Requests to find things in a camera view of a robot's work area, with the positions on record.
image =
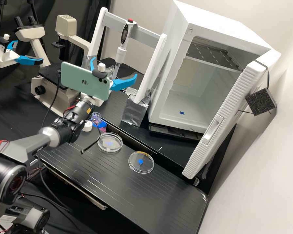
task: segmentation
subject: open incubator door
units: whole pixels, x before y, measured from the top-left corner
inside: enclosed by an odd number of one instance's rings
[[[279,52],[271,49],[257,58],[257,61],[271,70],[280,56]],[[266,68],[255,61],[246,66],[193,151],[182,172],[184,176],[192,179],[210,161],[241,116],[239,110],[246,107],[245,97],[257,89],[258,81],[266,73]]]

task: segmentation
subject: black platform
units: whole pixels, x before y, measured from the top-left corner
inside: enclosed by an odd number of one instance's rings
[[[94,130],[82,133],[76,143],[43,151],[40,157],[148,233],[197,233],[207,204],[199,189],[157,164],[149,174],[134,172],[128,165],[134,150],[126,145],[112,155],[101,152],[97,145],[81,155],[80,150],[97,137]]]

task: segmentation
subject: robotic arm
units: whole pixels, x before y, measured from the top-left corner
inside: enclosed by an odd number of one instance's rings
[[[26,55],[18,55],[13,51],[17,46],[17,41],[9,41],[10,35],[4,34],[0,37],[0,68],[19,63],[22,65],[40,65],[43,58],[36,58]]]
[[[19,195],[27,177],[29,157],[46,147],[75,142],[93,110],[94,105],[83,98],[51,126],[41,128],[37,135],[10,142],[0,152],[0,219],[8,216],[12,223],[21,224],[32,233],[41,231],[50,211]]]

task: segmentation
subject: black backdrop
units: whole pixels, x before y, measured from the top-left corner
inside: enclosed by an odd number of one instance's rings
[[[66,1],[64,0],[35,0],[35,9],[37,12],[38,20],[40,24],[45,24],[52,8],[54,7],[53,11],[55,12],[62,12],[62,14],[66,14],[65,10],[69,7],[66,6]],[[86,13],[82,15],[82,17],[76,18],[79,28],[77,29],[78,36],[84,38],[85,40],[91,41],[95,24],[100,12],[101,7],[110,8],[111,0],[85,0],[83,1],[83,6],[81,5],[81,1],[73,1],[74,5],[73,7],[85,7]],[[33,15],[30,5],[27,3],[26,0],[7,0],[7,5],[4,6],[3,10],[3,16],[1,21],[1,27],[0,27],[0,36],[3,36],[3,34],[7,33],[10,35],[10,40],[17,40],[17,37],[14,33],[14,30],[16,29],[16,23],[14,21],[14,18],[16,16],[20,16],[21,20],[23,21],[24,25],[28,25],[28,16]],[[43,37],[45,44],[50,43],[50,38],[56,38],[56,32],[54,31],[55,26],[55,20],[54,17],[54,25],[45,25],[45,31],[46,35]],[[101,54],[102,51],[102,44],[99,50],[98,57]],[[16,52],[20,55],[34,55],[30,46],[30,43],[25,42],[19,42],[17,46]],[[57,58],[54,58],[54,55],[49,54],[50,50],[47,50],[47,56],[51,63],[53,62],[59,62]],[[81,65],[83,57],[83,50],[79,47],[72,46],[71,47],[71,60],[70,62],[76,65]],[[18,64],[0,69],[0,82],[4,82],[4,78],[15,72],[16,69],[18,69]],[[27,76],[32,77],[32,74],[36,74],[39,71],[38,67],[31,67],[26,68],[28,70]],[[9,83],[5,82],[4,88],[10,88],[11,86],[17,85],[18,83]]]

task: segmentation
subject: petri dish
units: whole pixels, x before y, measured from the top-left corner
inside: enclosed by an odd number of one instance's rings
[[[131,169],[141,174],[150,173],[154,168],[153,158],[142,151],[133,152],[128,159],[128,164]]]
[[[98,147],[103,152],[116,153],[123,146],[123,140],[119,135],[113,132],[105,132],[101,134],[98,141]]]

